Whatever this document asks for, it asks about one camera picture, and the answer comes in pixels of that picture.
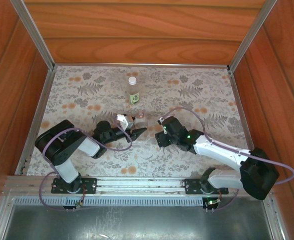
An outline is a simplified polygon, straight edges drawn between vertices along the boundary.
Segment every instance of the patterned mat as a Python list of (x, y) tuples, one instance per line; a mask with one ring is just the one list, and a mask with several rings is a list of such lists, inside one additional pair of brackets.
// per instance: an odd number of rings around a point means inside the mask
[[(135, 76), (140, 86), (141, 99), (135, 105), (128, 104), (126, 95), (129, 76)], [(157, 120), (176, 106), (198, 113), (216, 140), (247, 148), (226, 69), (59, 66), (39, 134), (64, 119), (92, 132), (101, 120), (112, 122), (116, 114), (135, 116), (138, 111), (144, 111), (148, 131), (128, 151), (108, 150), (99, 159), (79, 150), (74, 152), (72, 162), (81, 175), (197, 177), (208, 167), (227, 169), (209, 157), (183, 152), (174, 145), (159, 149), (154, 138), (161, 131)], [(188, 130), (202, 130), (191, 113), (181, 110), (174, 115)], [(121, 139), (109, 146), (121, 149), (127, 142)], [(39, 176), (50, 171), (35, 148), (27, 174)]]

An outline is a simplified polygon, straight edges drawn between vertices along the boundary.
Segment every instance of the purple cable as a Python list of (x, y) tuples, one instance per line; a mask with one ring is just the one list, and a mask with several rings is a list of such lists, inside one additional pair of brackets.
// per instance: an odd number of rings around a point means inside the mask
[[(88, 134), (87, 132), (81, 130), (81, 129), (78, 128), (78, 127), (71, 127), (71, 128), (68, 128), (68, 129), (66, 129), (66, 130), (61, 131), (60, 133), (58, 133), (57, 135), (55, 135), (55, 136), (54, 136), (54, 137), (53, 137), (53, 138), (47, 143), (47, 145), (44, 147), (44, 149), (43, 149), (43, 151), (42, 151), (42, 157), (44, 158), (44, 160), (45, 160), (47, 163), (50, 164), (50, 166), (53, 168), (54, 171), (52, 171), (52, 172), (50, 172), (49, 174), (47, 174), (47, 175), (43, 178), (43, 180), (42, 180), (42, 182), (41, 182), (41, 184), (40, 184), (40, 188), (39, 188), (39, 198), (40, 198), (40, 202), (41, 202), (45, 207), (48, 207), (49, 209), (56, 210), (56, 211), (66, 211), (66, 210), (64, 210), (64, 209), (59, 209), (59, 208), (55, 208), (55, 207), (51, 207), (51, 206), (47, 205), (47, 204), (43, 201), (43, 199), (42, 199), (42, 188), (43, 188), (43, 185), (44, 185), (45, 180), (48, 178), (49, 175), (54, 174), (54, 173), (56, 173), (56, 174), (59, 176), (59, 172), (57, 171), (57, 169), (53, 166), (53, 164), (50, 162), (50, 160), (46, 157), (46, 151), (48, 150), (49, 146), (53, 143), (53, 141), (54, 141), (55, 139), (57, 139), (59, 136), (61, 136), (62, 134), (65, 134), (65, 133), (67, 133), (67, 132), (69, 132), (69, 131), (80, 131), (80, 132), (82, 132), (84, 135), (86, 135), (88, 138), (90, 138), (92, 141), (94, 141), (95, 143), (97, 143), (98, 145), (100, 145), (100, 146), (102, 146), (102, 147), (104, 147), (104, 148), (106, 148), (106, 149), (109, 149), (109, 150), (112, 150), (112, 151), (115, 151), (115, 152), (122, 152), (122, 151), (128, 150), (129, 148), (132, 147), (132, 139), (131, 139), (131, 137), (126, 133), (126, 131), (123, 130), (123, 129), (122, 129), (122, 128), (116, 123), (116, 121), (115, 121), (115, 124), (116, 124), (117, 128), (120, 129), (120, 131), (122, 131), (122, 132), (124, 133), (124, 135), (129, 139), (129, 141), (130, 141), (130, 145), (129, 145), (128, 147), (123, 148), (123, 149), (110, 148), (110, 147), (108, 147), (108, 146), (106, 146), (106, 145), (104, 145), (104, 144), (98, 142), (98, 141), (95, 140), (92, 136), (90, 136), (90, 134)], [(88, 209), (88, 207), (86, 207), (86, 208), (77, 208), (77, 209), (74, 209), (74, 211), (78, 211), (78, 210), (81, 210), (81, 209)]]
[(53, 137), (53, 138), (47, 143), (47, 145), (44, 147), (44, 149), (43, 149), (43, 151), (42, 151), (42, 157), (44, 158), (44, 160), (45, 160), (47, 163), (50, 164), (50, 166), (53, 168), (53, 170), (55, 171), (55, 173), (56, 173), (57, 175), (59, 175), (59, 172), (58, 172), (57, 169), (53, 166), (52, 162), (46, 157), (46, 152), (47, 152), (49, 146), (51, 145), (51, 143), (53, 143), (53, 141), (54, 141), (55, 139), (57, 139), (59, 136), (61, 136), (62, 134), (65, 134), (65, 133), (67, 133), (67, 132), (69, 132), (69, 131), (81, 131), (83, 134), (85, 134), (87, 137), (89, 137), (92, 141), (94, 141), (94, 142), (97, 143), (98, 145), (100, 145), (100, 146), (102, 146), (102, 147), (104, 147), (104, 148), (106, 148), (106, 149), (109, 149), (109, 150), (115, 151), (115, 152), (122, 152), (122, 151), (128, 150), (128, 149), (131, 148), (131, 146), (132, 146), (132, 139), (131, 139), (131, 137), (126, 133), (126, 131), (123, 130), (119, 125), (116, 124), (116, 126), (117, 126), (117, 128), (120, 129), (120, 131), (122, 131), (122, 132), (125, 134), (125, 136), (129, 139), (129, 141), (130, 141), (130, 145), (129, 145), (128, 147), (123, 148), (123, 149), (114, 149), (114, 148), (110, 148), (110, 147), (108, 147), (108, 146), (106, 146), (106, 145), (104, 145), (104, 144), (98, 142), (98, 141), (95, 140), (93, 137), (91, 137), (90, 134), (88, 134), (87, 132), (81, 130), (80, 128), (78, 128), (78, 127), (72, 127), (72, 128), (68, 128), (68, 129), (66, 129), (66, 130), (63, 130), (63, 131), (61, 131), (60, 133), (58, 133), (57, 135), (55, 135), (55, 136), (54, 136), (54, 137)]
[(230, 202), (228, 202), (225, 206), (214, 209), (214, 212), (226, 209), (228, 206), (230, 206), (236, 200), (238, 193), (239, 193), (239, 189), (237, 189), (235, 196), (233, 196), (233, 198), (232, 198), (232, 200), (230, 200)]
[(288, 181), (290, 181), (290, 180), (292, 180), (292, 179), (294, 178), (294, 169), (293, 169), (292, 167), (286, 165), (286, 164), (283, 164), (283, 163), (280, 163), (280, 162), (276, 162), (276, 161), (271, 161), (271, 160), (264, 159), (264, 158), (261, 158), (261, 157), (258, 157), (258, 156), (252, 156), (252, 155), (250, 155), (250, 154), (247, 154), (247, 153), (244, 153), (244, 152), (239, 152), (239, 151), (234, 150), (234, 149), (232, 149), (232, 148), (229, 148), (229, 147), (227, 147), (227, 146), (223, 146), (223, 145), (220, 145), (220, 144), (216, 143), (215, 140), (212, 139), (212, 138), (208, 135), (208, 133), (206, 132), (206, 130), (205, 130), (205, 124), (203, 123), (202, 119), (201, 119), (201, 118), (200, 118), (200, 117), (199, 117), (194, 111), (192, 111), (192, 110), (190, 110), (190, 109), (187, 109), (187, 108), (185, 108), (185, 107), (181, 107), (181, 106), (179, 106), (179, 107), (174, 108), (174, 109), (171, 110), (170, 112), (166, 113), (166, 114), (163, 116), (163, 118), (165, 118), (166, 116), (168, 116), (169, 114), (171, 114), (173, 111), (178, 110), (178, 109), (184, 109), (184, 110), (187, 110), (187, 111), (191, 112), (192, 114), (194, 114), (194, 115), (196, 116), (196, 118), (198, 118), (198, 120), (200, 121), (200, 123), (201, 123), (201, 125), (202, 125), (203, 133), (204, 133), (205, 137), (208, 139), (208, 141), (209, 141), (211, 144), (213, 144), (213, 145), (215, 145), (215, 146), (217, 146), (217, 147), (220, 147), (220, 148), (222, 148), (222, 149), (225, 149), (225, 150), (231, 151), (231, 152), (233, 152), (233, 153), (235, 153), (235, 154), (240, 154), (240, 155), (246, 156), (246, 157), (251, 158), (251, 159), (255, 159), (255, 160), (258, 160), (258, 161), (265, 162), (265, 163), (269, 163), (269, 164), (274, 164), (274, 165), (281, 166), (281, 167), (286, 168), (286, 169), (288, 169), (288, 170), (290, 170), (290, 171), (292, 172), (292, 175), (291, 175), (290, 177), (288, 177), (288, 178), (286, 178), (286, 179), (284, 179), (284, 180), (281, 180), (281, 181), (277, 181), (277, 182), (275, 183), (275, 185), (278, 185), (278, 184), (284, 184), (284, 183), (286, 183), (286, 182), (288, 182)]
[(55, 174), (55, 172), (52, 171), (52, 172), (48, 173), (48, 174), (42, 179), (42, 182), (41, 182), (40, 187), (39, 187), (39, 198), (40, 198), (40, 202), (42, 203), (43, 206), (47, 207), (48, 209), (51, 209), (51, 210), (54, 210), (54, 211), (59, 211), (59, 212), (75, 212), (75, 211), (80, 211), (80, 210), (88, 210), (88, 209), (95, 209), (95, 208), (98, 208), (98, 206), (80, 207), (80, 208), (74, 208), (74, 209), (71, 209), (70, 211), (68, 211), (68, 209), (56, 208), (56, 207), (53, 207), (53, 206), (50, 206), (50, 205), (46, 204), (45, 201), (44, 201), (43, 198), (42, 198), (42, 189), (43, 189), (43, 186), (44, 186), (44, 184), (45, 184), (46, 179), (47, 179), (48, 176), (50, 176), (51, 174)]

